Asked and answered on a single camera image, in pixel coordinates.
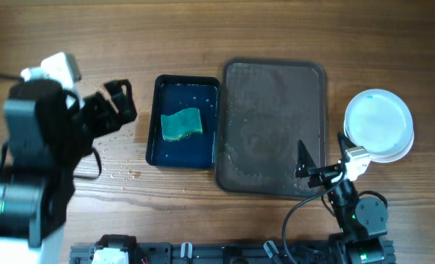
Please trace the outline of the green yellow sponge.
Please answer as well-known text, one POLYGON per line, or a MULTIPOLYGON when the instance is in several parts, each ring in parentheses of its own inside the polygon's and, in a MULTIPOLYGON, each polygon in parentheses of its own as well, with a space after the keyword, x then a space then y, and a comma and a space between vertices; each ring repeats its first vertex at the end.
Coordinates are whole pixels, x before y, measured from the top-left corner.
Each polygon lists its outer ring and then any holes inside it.
POLYGON ((193 133, 203 133, 200 110, 187 108, 172 115, 161 115, 162 137, 166 141, 180 141, 193 133))

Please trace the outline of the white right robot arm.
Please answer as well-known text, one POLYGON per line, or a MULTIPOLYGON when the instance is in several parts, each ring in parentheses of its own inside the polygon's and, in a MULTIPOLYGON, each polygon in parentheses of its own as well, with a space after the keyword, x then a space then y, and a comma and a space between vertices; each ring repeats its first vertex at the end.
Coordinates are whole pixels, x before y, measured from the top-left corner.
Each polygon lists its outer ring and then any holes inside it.
POLYGON ((308 187, 321 187, 315 199, 327 197, 340 232, 331 235, 329 246, 336 263, 388 263, 394 260, 392 244, 383 241, 387 234, 388 202, 375 191, 358 192, 354 181, 370 163, 364 147, 341 136, 341 159, 336 164, 318 167, 303 141, 298 142, 296 176, 307 178, 308 187))

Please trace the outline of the white plate top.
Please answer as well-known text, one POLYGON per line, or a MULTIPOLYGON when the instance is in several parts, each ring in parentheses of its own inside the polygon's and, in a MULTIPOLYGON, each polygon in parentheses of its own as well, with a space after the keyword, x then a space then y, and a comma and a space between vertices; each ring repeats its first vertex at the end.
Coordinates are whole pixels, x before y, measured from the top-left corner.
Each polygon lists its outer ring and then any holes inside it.
MULTIPOLYGON (((350 101, 346 108, 344 124, 401 123, 413 126, 412 115, 407 105, 394 93, 383 89, 365 90, 350 101)), ((359 139, 353 141, 358 146, 367 146, 359 139)))

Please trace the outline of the white plate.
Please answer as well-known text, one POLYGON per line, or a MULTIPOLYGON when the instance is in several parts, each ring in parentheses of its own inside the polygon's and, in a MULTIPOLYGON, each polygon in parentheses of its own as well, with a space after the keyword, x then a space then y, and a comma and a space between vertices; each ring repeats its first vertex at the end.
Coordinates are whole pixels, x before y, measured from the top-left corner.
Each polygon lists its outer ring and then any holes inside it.
MULTIPOLYGON (((346 108, 344 124, 401 123, 413 126, 412 115, 407 105, 394 93, 383 89, 365 90, 350 101, 346 108)), ((367 146, 359 139, 353 141, 358 146, 367 146)))
POLYGON ((414 129, 401 123, 354 124, 344 125, 345 135, 356 139, 363 146, 371 161, 376 163, 391 163, 403 158, 414 143, 414 129))

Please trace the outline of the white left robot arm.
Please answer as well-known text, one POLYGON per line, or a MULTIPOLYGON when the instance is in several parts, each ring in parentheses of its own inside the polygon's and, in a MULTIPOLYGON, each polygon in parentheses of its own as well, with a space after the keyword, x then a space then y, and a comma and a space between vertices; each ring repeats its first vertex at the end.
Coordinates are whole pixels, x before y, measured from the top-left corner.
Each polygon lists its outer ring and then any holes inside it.
POLYGON ((93 142, 136 119, 128 80, 85 98, 55 80, 23 81, 4 104, 0 162, 0 263, 57 263, 75 169, 93 142))

